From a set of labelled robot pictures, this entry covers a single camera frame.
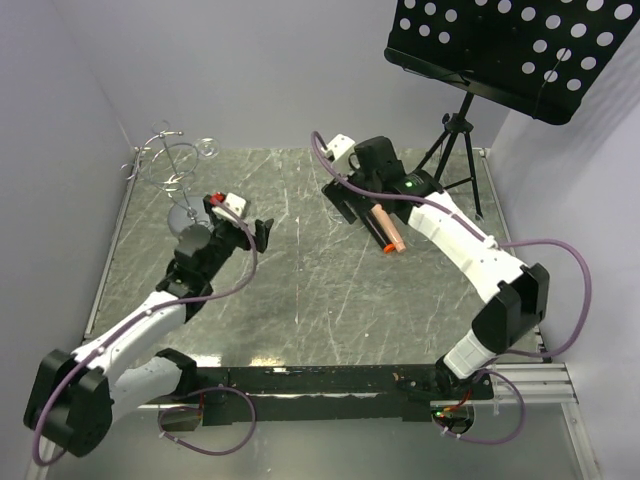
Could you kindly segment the chrome wine glass rack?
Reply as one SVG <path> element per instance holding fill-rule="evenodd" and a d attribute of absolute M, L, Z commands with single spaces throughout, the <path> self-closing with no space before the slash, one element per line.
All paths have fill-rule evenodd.
<path fill-rule="evenodd" d="M 192 192 L 196 169 L 214 159 L 202 158 L 195 141 L 187 141 L 182 130 L 174 130 L 167 120 L 156 121 L 152 135 L 142 146 L 134 148 L 134 157 L 122 169 L 130 171 L 127 179 L 143 180 L 164 194 L 172 203 L 167 216 L 170 232 L 178 237 L 192 225 L 212 229 L 203 206 L 203 194 Z"/>

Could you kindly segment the clear wine glass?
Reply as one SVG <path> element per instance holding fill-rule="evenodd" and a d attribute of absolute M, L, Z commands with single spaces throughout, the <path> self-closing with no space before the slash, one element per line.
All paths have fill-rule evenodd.
<path fill-rule="evenodd" d="M 204 159 L 214 159 L 220 152 L 218 140 L 212 137 L 198 139 L 194 146 Z"/>

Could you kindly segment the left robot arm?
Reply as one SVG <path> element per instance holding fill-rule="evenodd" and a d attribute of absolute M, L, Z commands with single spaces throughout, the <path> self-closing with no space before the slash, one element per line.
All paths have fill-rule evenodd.
<path fill-rule="evenodd" d="M 196 363 L 176 350 L 163 350 L 140 367 L 133 364 L 216 298 L 212 281 L 235 250 L 266 250 L 273 222 L 258 220 L 253 230 L 224 219 L 213 225 L 180 233 L 165 276 L 116 326 L 71 353 L 55 349 L 42 359 L 23 419 L 34 433 L 38 465 L 48 463 L 40 455 L 41 439 L 83 457 L 139 406 L 164 396 L 184 402 L 196 393 Z"/>

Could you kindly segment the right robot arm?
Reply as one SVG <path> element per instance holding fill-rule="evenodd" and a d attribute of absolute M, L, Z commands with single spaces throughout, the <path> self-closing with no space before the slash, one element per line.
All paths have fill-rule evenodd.
<path fill-rule="evenodd" d="M 348 222 L 362 221 L 377 240 L 405 249 L 392 216 L 433 243 L 466 277 L 483 302 L 468 332 L 435 364 L 428 390 L 458 398 L 477 372 L 505 354 L 546 313 L 549 273 L 501 248 L 456 205 L 432 175 L 406 171 L 384 136 L 357 143 L 318 132 L 311 146 L 332 179 L 322 192 Z"/>

